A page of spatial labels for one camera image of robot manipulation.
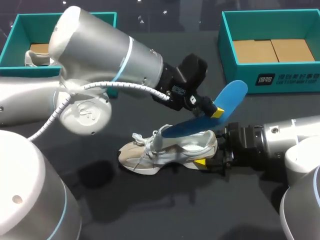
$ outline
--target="sneaker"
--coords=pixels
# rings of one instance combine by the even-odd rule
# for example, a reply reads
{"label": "sneaker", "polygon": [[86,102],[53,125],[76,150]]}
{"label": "sneaker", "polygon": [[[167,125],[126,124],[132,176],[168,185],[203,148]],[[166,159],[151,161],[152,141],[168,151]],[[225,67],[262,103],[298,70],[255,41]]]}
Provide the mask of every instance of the sneaker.
{"label": "sneaker", "polygon": [[39,66],[57,66],[49,54],[45,53],[36,53],[34,51],[26,51],[24,55],[24,65],[26,67],[39,67]]}
{"label": "sneaker", "polygon": [[134,141],[119,150],[119,162],[128,170],[143,175],[154,175],[168,163],[179,163],[189,169],[206,170],[196,161],[212,158],[218,148],[213,131],[202,131],[193,135],[163,138],[161,132],[171,125],[165,125],[152,136],[143,138],[134,133]]}

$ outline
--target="black table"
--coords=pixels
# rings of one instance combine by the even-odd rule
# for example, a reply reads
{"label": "black table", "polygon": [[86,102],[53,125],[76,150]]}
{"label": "black table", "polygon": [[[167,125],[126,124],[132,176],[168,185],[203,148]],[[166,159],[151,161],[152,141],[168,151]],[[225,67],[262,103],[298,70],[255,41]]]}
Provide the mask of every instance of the black table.
{"label": "black table", "polygon": [[[190,53],[206,60],[208,73],[199,88],[201,95],[215,98],[226,85],[217,32],[132,36],[174,66]],[[248,95],[229,122],[263,124],[318,115],[319,105],[318,94]],[[190,112],[176,112],[151,97],[134,99],[123,93],[112,101],[112,110],[112,120],[102,134],[75,136],[57,122],[35,143],[62,175],[97,160],[109,165],[106,186],[96,190],[78,187],[80,195],[75,193],[83,210],[81,240],[286,239],[277,213],[285,189],[281,183],[264,180],[263,172],[235,167],[228,177],[222,177],[167,167],[154,176],[142,176],[118,168],[117,151],[132,140],[133,132],[148,137],[164,124],[190,118]],[[30,136],[41,124],[9,130]]]}

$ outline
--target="logo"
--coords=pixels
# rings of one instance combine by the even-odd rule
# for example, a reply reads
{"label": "logo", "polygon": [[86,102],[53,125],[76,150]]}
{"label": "logo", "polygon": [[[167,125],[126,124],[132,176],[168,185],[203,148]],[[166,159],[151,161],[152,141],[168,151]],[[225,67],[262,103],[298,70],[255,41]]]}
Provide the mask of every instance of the logo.
{"label": "logo", "polygon": [[271,85],[274,79],[275,79],[274,73],[262,73],[262,74],[259,74],[259,76],[255,82],[255,85],[256,86]]}
{"label": "logo", "polygon": [[80,109],[80,116],[86,116],[87,119],[96,120],[96,116],[92,111],[87,111],[85,108]]}
{"label": "logo", "polygon": [[91,126],[98,122],[100,114],[100,109],[95,103],[84,101],[77,106],[75,119],[82,126]]}

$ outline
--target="open box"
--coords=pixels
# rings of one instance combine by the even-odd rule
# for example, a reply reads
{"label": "open box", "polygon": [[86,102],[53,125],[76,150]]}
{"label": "open box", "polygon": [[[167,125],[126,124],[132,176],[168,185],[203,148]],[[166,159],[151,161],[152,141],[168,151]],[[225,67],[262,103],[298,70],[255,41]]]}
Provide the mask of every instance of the open box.
{"label": "open box", "polygon": [[[116,12],[92,12],[92,15],[116,27]],[[0,76],[46,78],[58,76],[60,66],[25,66],[25,53],[32,44],[47,45],[62,13],[18,14],[0,55]],[[115,89],[108,88],[110,97]]]}
{"label": "open box", "polygon": [[248,93],[320,92],[318,9],[225,11],[218,49],[226,81]]}

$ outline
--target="cardboard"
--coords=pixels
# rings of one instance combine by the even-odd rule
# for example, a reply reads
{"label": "cardboard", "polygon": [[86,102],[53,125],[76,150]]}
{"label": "cardboard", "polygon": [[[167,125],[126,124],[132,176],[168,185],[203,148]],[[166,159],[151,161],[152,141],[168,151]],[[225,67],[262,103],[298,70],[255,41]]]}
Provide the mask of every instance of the cardboard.
{"label": "cardboard", "polygon": [[49,44],[47,43],[46,44],[32,43],[30,46],[30,50],[38,54],[48,54],[49,53],[48,48],[49,48]]}
{"label": "cardboard", "polygon": [[235,40],[233,45],[240,64],[278,62],[270,40]]}
{"label": "cardboard", "polygon": [[280,63],[315,61],[304,39],[272,39],[271,42]]}

